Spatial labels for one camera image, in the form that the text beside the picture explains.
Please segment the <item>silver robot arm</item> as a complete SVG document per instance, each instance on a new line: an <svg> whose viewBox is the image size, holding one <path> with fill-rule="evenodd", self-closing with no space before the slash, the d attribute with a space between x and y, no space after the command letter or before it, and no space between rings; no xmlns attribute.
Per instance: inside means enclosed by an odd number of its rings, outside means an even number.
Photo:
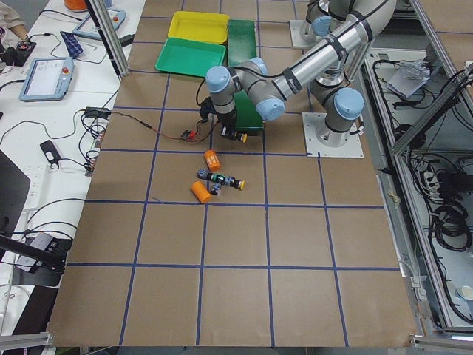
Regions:
<svg viewBox="0 0 473 355"><path fill-rule="evenodd" d="M209 96L200 105L200 116L207 120L216 115L222 135L240 141L237 129L235 95L245 92L262 121L274 121L285 111L285 103L304 87L333 89L344 79L344 66L353 50L368 45L387 26L395 11L395 1L329 1L322 15L316 15L319 3L307 6L306 22L319 37L301 58L279 74L268 75L260 57L248 59L233 67L215 66L208 70L205 84Z"/></svg>
<svg viewBox="0 0 473 355"><path fill-rule="evenodd" d="M302 35L306 38L326 36L330 30L329 0L309 1Z"/></svg>

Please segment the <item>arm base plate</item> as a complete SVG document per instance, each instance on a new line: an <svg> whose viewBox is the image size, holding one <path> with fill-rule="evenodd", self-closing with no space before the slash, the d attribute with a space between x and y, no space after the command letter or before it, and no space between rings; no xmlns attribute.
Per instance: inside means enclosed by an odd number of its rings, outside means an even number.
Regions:
<svg viewBox="0 0 473 355"><path fill-rule="evenodd" d="M303 112L306 156L310 158L364 158L356 121L348 132L331 132L324 112Z"/></svg>
<svg viewBox="0 0 473 355"><path fill-rule="evenodd" d="M316 37L306 20L290 20L289 27L294 48L307 49L315 44Z"/></svg>

